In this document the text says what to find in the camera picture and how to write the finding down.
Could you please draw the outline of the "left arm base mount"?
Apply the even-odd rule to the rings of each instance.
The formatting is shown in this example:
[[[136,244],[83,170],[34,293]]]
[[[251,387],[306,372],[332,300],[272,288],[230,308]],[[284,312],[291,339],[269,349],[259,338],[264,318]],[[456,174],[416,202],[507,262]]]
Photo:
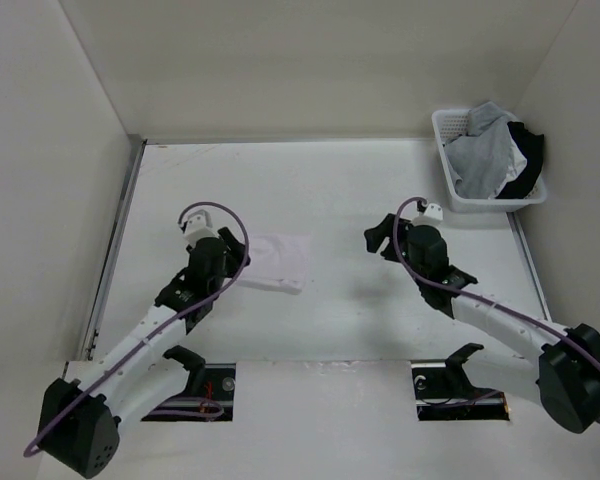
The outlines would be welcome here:
[[[143,422],[231,422],[236,390],[235,364],[208,364],[183,346],[171,348],[167,359],[188,372],[184,389],[146,415]]]

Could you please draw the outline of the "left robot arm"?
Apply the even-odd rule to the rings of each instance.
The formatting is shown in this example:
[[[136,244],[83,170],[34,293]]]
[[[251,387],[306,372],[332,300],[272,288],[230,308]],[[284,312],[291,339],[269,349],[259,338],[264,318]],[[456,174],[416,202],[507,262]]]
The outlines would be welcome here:
[[[46,388],[26,455],[44,452],[92,479],[132,423],[176,394],[190,399],[201,393],[205,362],[181,343],[249,265],[250,242],[228,228],[204,228],[188,242],[187,265],[134,329],[84,376],[57,378]]]

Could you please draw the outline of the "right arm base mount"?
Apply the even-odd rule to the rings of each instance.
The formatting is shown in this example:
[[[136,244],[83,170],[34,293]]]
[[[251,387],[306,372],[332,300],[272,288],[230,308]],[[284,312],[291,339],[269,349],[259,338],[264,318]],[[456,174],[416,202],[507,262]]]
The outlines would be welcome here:
[[[508,421],[505,395],[473,386],[464,372],[469,357],[484,346],[469,343],[446,359],[411,363],[416,414],[423,422]]]

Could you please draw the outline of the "pale pink tank top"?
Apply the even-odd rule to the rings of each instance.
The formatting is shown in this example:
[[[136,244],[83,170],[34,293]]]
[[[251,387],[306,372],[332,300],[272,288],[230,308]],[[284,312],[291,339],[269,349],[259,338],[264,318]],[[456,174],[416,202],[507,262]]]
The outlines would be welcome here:
[[[250,240],[250,264],[236,284],[242,287],[300,294],[310,265],[311,238],[305,235],[261,234]]]

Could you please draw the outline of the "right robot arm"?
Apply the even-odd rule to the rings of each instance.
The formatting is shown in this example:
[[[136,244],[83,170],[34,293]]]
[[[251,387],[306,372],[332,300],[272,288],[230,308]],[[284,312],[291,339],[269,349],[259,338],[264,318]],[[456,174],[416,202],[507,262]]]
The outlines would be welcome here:
[[[468,343],[445,360],[444,384],[455,397],[493,387],[540,405],[559,426],[582,433],[600,422],[600,334],[584,323],[565,327],[515,311],[479,294],[476,277],[451,264],[437,224],[437,204],[412,220],[387,214],[364,232],[366,249],[401,264],[432,309],[472,326],[514,351],[493,355]]]

